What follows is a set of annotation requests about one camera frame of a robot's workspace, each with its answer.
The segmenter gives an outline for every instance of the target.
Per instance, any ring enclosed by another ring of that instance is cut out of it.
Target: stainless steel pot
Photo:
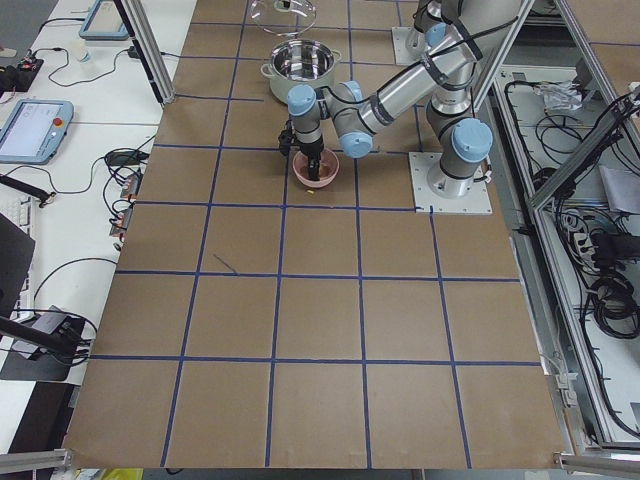
[[[296,85],[332,86],[334,67],[341,59],[339,51],[315,40],[288,40],[273,49],[260,71],[269,79],[271,92],[286,103],[287,93]]]

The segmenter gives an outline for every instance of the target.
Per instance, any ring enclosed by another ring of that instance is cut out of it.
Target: white desk
[[[143,1],[149,23],[153,29],[158,47],[161,51],[179,54],[187,34],[189,21],[195,7],[195,0],[146,0]],[[60,0],[54,8],[51,18],[84,17],[86,13],[72,13],[88,9],[92,0]],[[32,46],[32,50],[40,48],[69,47],[69,43],[77,38],[80,22],[54,22],[46,25]],[[69,65],[54,75],[62,84],[78,80],[95,78],[113,68],[116,54],[128,48],[131,41],[111,42],[110,46],[88,43],[87,49],[91,60],[85,63],[75,58],[69,59]],[[75,106],[74,122],[76,123],[113,123],[158,125],[162,117],[162,108],[156,102],[151,86],[144,73],[142,63],[131,59],[126,53],[117,60],[116,71],[91,83],[63,88],[55,85],[47,77],[56,68],[64,65],[64,52],[41,51],[38,58],[44,65],[38,73],[29,92],[16,94],[21,98],[68,100]],[[178,59],[164,57],[165,65],[171,78],[175,74]],[[0,105],[0,122],[4,122],[14,101]]]
[[[93,0],[60,0],[50,18],[84,17]],[[196,0],[145,0],[147,12],[158,46],[162,51],[179,54],[193,14]],[[79,22],[53,23],[44,27],[33,49],[67,47],[80,28]],[[114,55],[127,48],[122,46],[92,46],[88,49],[92,60],[80,64],[70,59],[70,65],[56,79],[62,83],[92,78],[112,68]],[[89,84],[69,88],[54,85],[47,75],[64,63],[64,53],[41,52],[45,59],[43,69],[27,93],[17,94],[6,105],[0,105],[0,125],[4,124],[17,100],[40,98],[68,100],[74,104],[75,116],[67,137],[55,157],[44,166],[60,190],[80,190],[90,176],[93,161],[114,148],[135,148],[154,135],[162,116],[162,108],[153,96],[142,65],[123,54],[118,59],[115,73]],[[173,77],[177,59],[166,57]],[[144,150],[149,151],[151,143]],[[0,174],[15,165],[0,165]],[[79,195],[59,195],[51,205],[37,212],[35,219],[36,251],[33,279],[39,285],[57,266],[73,259],[101,257],[117,260],[118,252],[109,237],[109,214],[102,199],[102,188],[109,178],[104,164],[95,168],[92,188]],[[22,169],[12,177],[50,191],[47,177],[42,172]],[[108,198],[115,200],[120,189],[112,182]],[[0,185],[0,200],[18,193]],[[99,324],[104,303],[113,277],[114,266],[106,262],[81,262],[71,265],[49,280],[42,288],[36,306],[60,308],[84,315]],[[85,329],[85,338],[91,332]],[[0,342],[7,348],[10,339]],[[0,364],[6,354],[0,352]],[[72,369],[68,382],[80,384],[84,365]],[[0,381],[0,454],[7,453],[35,382]]]

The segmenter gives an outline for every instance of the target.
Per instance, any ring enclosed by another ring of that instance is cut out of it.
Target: bowl
[[[329,185],[340,170],[340,162],[338,156],[328,148],[325,148],[320,154],[320,180],[309,180],[308,158],[298,152],[293,157],[293,172],[300,183],[311,188],[322,188]]]

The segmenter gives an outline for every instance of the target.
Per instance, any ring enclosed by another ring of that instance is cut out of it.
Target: metal mounting plate
[[[391,37],[393,38],[393,51],[396,55],[396,65],[411,65],[416,61],[407,52],[405,42],[413,27],[391,27]]]
[[[441,153],[411,152],[409,165],[411,167],[411,183],[413,184],[413,198],[416,212],[446,213],[458,215],[491,215],[491,201],[485,182],[474,183],[469,193],[463,198],[442,198],[427,185],[427,172],[431,165],[440,160]],[[482,170],[478,167],[475,177],[482,177]]]

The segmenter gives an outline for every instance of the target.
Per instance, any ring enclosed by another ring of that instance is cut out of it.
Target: blue joint cap
[[[358,82],[350,80],[348,82],[343,82],[342,84],[351,91],[354,101],[361,102],[363,100],[362,88],[360,88],[360,84]]]
[[[493,145],[491,129],[476,118],[465,118],[453,127],[451,144],[467,163],[479,163],[489,155]]]
[[[444,34],[447,31],[446,23],[436,23],[433,27],[427,30],[425,34],[427,45],[435,47],[444,38]]]
[[[316,103],[316,92],[310,85],[296,85],[287,94],[289,113],[301,117],[313,108]]]
[[[345,133],[340,137],[340,146],[351,158],[361,158],[373,148],[373,138],[364,132]]]

